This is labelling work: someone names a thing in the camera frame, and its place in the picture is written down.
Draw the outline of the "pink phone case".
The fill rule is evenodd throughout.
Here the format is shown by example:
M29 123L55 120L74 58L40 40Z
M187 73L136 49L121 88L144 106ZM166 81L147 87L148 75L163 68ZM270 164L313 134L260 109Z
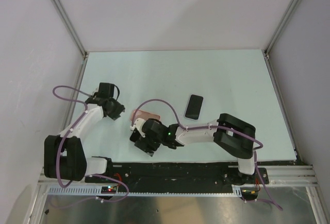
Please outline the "pink phone case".
M146 112L146 111L143 111L143 110L136 111L136 109L134 109L131 113L131 116L130 116L129 120L132 121L132 120L136 120L138 118L142 118L144 120L148 120L150 118L160 120L160 115L153 114L153 113L150 113L150 112Z

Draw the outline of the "black phone purple edge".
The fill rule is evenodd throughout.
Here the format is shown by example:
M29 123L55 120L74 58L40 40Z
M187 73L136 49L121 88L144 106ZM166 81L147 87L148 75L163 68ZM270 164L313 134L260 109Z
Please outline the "black phone purple edge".
M147 155L149 155L150 157L152 157L154 155L154 151L146 151L145 152Z

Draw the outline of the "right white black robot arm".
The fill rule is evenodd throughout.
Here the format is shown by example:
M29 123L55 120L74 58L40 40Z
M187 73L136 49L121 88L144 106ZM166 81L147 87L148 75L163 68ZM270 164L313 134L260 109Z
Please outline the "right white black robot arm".
M195 143L214 143L237 158L238 177L242 182L251 183L257 177L254 159L256 128L230 114L223 113L209 123L190 127L165 126L157 119L138 118L130 129L129 140L151 157L161 145L176 149Z

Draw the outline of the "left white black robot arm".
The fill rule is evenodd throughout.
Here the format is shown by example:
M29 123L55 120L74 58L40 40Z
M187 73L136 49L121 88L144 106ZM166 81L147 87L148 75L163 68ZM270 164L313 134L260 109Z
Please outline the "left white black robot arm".
M68 99L56 93L59 88L68 88L79 92L85 101ZM72 121L58 135L49 135L44 141L44 174L57 179L62 188L73 181L80 181L86 176L96 175L101 181L109 182L114 178L114 169L106 157L89 157L84 152L83 140L91 128L108 117L117 120L125 111L124 105L118 102L120 89L113 83L101 82L91 94L66 85L53 88L53 95L59 99L83 105L83 110L75 121Z

